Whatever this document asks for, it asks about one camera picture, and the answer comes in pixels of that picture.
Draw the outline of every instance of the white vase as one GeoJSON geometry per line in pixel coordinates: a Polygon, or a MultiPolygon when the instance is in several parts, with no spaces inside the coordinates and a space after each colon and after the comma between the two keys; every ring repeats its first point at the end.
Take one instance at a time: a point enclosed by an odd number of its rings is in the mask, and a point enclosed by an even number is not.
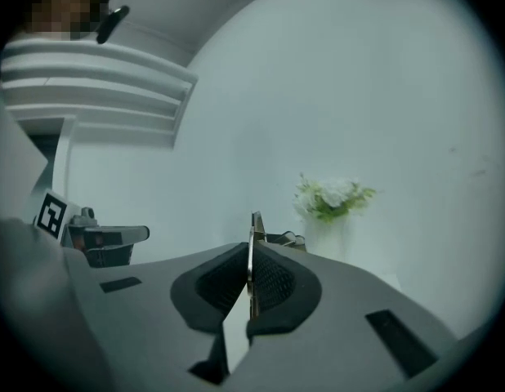
{"type": "Polygon", "coordinates": [[[305,220],[306,250],[317,256],[346,262],[346,236],[348,215],[331,223],[315,218],[305,220]]]}

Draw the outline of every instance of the white shelf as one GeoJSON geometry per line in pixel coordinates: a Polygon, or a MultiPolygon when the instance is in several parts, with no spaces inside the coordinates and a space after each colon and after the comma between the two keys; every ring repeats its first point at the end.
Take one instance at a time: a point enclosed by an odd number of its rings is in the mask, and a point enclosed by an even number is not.
{"type": "Polygon", "coordinates": [[[174,146],[198,78],[156,56],[95,42],[25,39],[6,46],[1,92],[25,127],[74,118],[80,127],[163,134],[174,146]]]}

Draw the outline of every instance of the black rectangular slot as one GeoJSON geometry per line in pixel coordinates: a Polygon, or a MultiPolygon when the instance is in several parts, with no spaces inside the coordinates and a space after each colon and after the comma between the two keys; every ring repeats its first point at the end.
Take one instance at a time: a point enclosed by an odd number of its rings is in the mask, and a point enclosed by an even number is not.
{"type": "Polygon", "coordinates": [[[436,356],[389,310],[365,315],[407,377],[423,372],[436,356]]]}
{"type": "Polygon", "coordinates": [[[138,278],[121,278],[120,280],[114,280],[113,282],[100,283],[100,287],[105,293],[111,293],[136,286],[140,283],[141,280],[138,278]]]}

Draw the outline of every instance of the curved white wall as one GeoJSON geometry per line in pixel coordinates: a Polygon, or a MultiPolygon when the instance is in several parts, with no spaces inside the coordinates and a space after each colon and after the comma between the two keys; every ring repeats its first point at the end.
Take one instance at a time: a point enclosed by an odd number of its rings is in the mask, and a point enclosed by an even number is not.
{"type": "Polygon", "coordinates": [[[380,194],[352,262],[396,272],[459,336],[487,319],[505,276],[505,75],[460,1],[256,0],[190,68],[174,151],[71,156],[70,200],[150,227],[135,262],[244,241],[256,210],[301,230],[298,174],[355,176],[380,194]]]}

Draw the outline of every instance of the person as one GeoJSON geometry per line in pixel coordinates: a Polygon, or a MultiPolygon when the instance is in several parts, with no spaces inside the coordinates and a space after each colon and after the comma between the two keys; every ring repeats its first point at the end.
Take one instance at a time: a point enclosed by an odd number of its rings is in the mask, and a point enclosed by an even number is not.
{"type": "MultiPolygon", "coordinates": [[[[87,36],[108,18],[108,2],[0,0],[0,63],[4,46],[21,32],[60,40],[87,36]]],[[[59,385],[75,389],[112,390],[108,365],[74,305],[60,245],[19,220],[46,165],[0,96],[0,339],[5,346],[0,348],[0,376],[20,365],[21,376],[4,379],[10,387],[17,379],[51,383],[57,378],[59,385]],[[48,285],[54,297],[37,295],[40,286],[48,285]],[[43,313],[33,312],[38,306],[43,313]],[[44,376],[37,365],[51,375],[44,376]],[[28,367],[34,372],[25,372],[28,367]]]]}

